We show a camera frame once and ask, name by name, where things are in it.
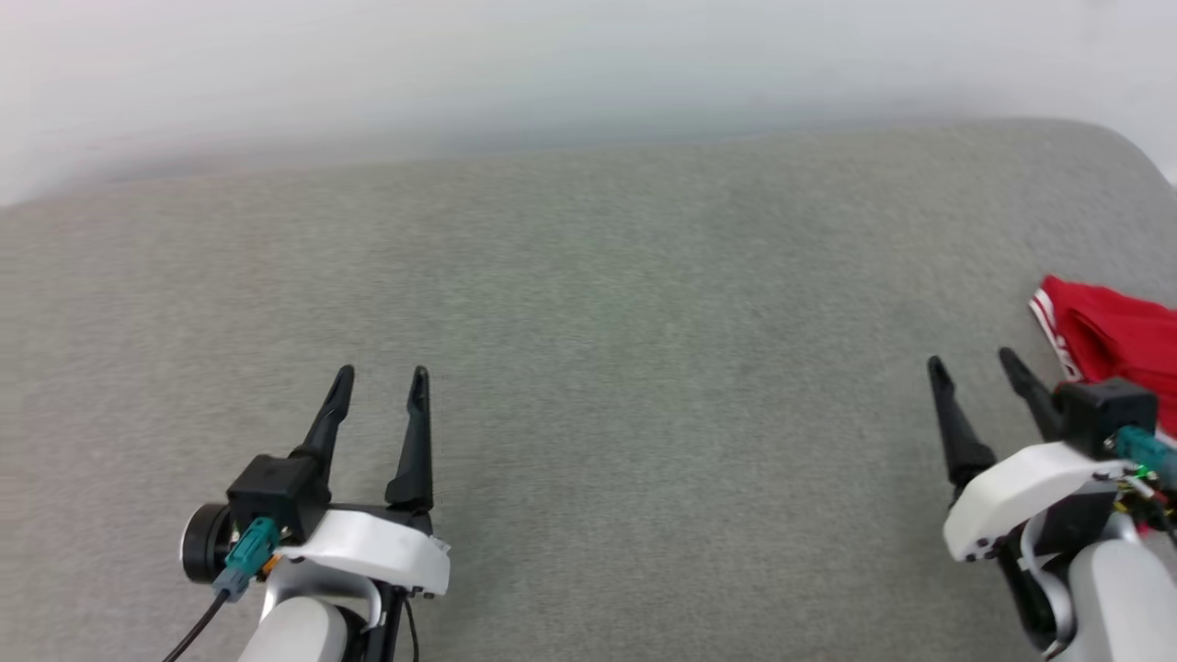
red fabric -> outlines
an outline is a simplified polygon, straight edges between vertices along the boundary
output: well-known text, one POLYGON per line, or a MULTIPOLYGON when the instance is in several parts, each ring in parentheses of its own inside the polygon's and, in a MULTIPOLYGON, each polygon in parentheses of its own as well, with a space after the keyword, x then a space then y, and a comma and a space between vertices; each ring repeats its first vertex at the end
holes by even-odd
POLYGON ((1049 302, 1039 292, 1031 307, 1053 306, 1049 324, 1062 340, 1051 342, 1064 366, 1069 352, 1090 382, 1118 376, 1153 391, 1161 398, 1161 426, 1177 430, 1177 310, 1056 276, 1043 279, 1042 292, 1049 302))

robotic arm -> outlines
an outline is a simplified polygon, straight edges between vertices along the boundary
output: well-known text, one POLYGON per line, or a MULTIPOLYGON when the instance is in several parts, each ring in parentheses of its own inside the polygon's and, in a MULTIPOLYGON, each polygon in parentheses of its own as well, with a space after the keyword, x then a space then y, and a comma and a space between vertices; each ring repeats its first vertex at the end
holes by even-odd
POLYGON ((355 371, 345 365, 306 439, 287 457, 259 455, 227 490, 228 503, 205 504, 180 543, 184 571, 212 584, 208 613, 165 658, 173 662, 225 602, 255 581, 265 584, 261 621, 240 662, 388 662, 410 598, 444 595, 450 547, 433 535, 428 372, 417 368, 408 426, 385 505, 332 503, 327 481, 335 433, 347 417, 355 371), (337 604, 360 598, 357 614, 337 604))
POLYGON ((1138 528, 1177 544, 1177 449, 1156 437, 1157 398, 1113 378, 1051 393, 1010 349, 999 353, 1045 443, 997 462, 927 362, 955 498, 944 541, 957 561, 997 561, 1022 624, 1046 660, 1171 660, 1177 587, 1138 528))

teal connector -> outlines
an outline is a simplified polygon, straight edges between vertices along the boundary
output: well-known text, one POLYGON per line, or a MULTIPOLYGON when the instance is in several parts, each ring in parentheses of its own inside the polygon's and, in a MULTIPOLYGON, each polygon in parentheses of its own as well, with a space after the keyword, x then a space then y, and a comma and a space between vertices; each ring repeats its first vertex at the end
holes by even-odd
POLYGON ((255 518, 225 557, 225 569, 213 582, 213 593, 227 591, 226 602, 240 600, 245 589, 250 588, 250 580, 270 561, 280 539, 278 524, 273 519, 255 518))
POLYGON ((1177 449, 1156 438, 1148 430, 1129 425, 1116 433, 1116 452, 1156 471, 1161 484, 1177 486, 1177 449))

gray fabric surface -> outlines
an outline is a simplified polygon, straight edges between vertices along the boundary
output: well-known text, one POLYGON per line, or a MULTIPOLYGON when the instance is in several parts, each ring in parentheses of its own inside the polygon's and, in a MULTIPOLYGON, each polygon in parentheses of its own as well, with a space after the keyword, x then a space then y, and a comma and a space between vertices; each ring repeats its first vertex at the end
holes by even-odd
MULTIPOLYGON (((344 501, 379 501, 434 376, 453 577, 424 660, 1033 660, 997 569, 944 550, 924 362, 1002 454, 1033 442, 996 350, 1059 377, 1039 278, 1177 305, 1175 220, 1135 147, 1049 121, 9 210, 4 657, 161 657, 211 598, 187 516, 351 362, 344 501)), ((235 658, 260 597, 185 660, 235 658)))

black cable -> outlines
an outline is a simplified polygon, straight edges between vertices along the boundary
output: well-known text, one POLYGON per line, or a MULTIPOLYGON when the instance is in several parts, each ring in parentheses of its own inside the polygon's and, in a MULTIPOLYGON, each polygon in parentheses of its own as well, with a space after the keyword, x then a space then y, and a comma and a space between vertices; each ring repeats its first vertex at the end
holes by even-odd
POLYGON ((217 615, 217 611, 220 610, 221 605, 225 604, 226 600, 228 600, 228 591, 222 590, 218 593, 217 597, 213 600, 213 603, 208 605, 208 610, 205 611, 205 615, 201 616, 199 621, 197 621, 195 625, 192 625, 192 629, 188 630, 188 634, 184 635, 184 638, 180 640, 180 643, 175 644, 175 648, 172 649, 172 653, 167 654, 167 657, 164 658, 164 662, 175 662, 181 655, 184 655, 184 651, 187 650, 189 646, 192 646, 192 642, 195 641, 197 636, 199 636, 200 633, 205 629, 205 625, 207 625, 208 622, 213 620, 213 616, 217 615))
POLYGON ((1169 514, 1165 512, 1165 505, 1158 499, 1149 499, 1152 508, 1157 510, 1157 517, 1161 518, 1161 525, 1164 527, 1165 532, 1169 534, 1169 539, 1172 541, 1173 547, 1177 547, 1177 531, 1173 531, 1173 523, 1169 521, 1169 514))
POLYGON ((405 598, 405 614, 408 615, 408 636, 413 638, 413 662, 420 662, 421 649, 417 642, 417 621, 413 621, 413 605, 405 598))

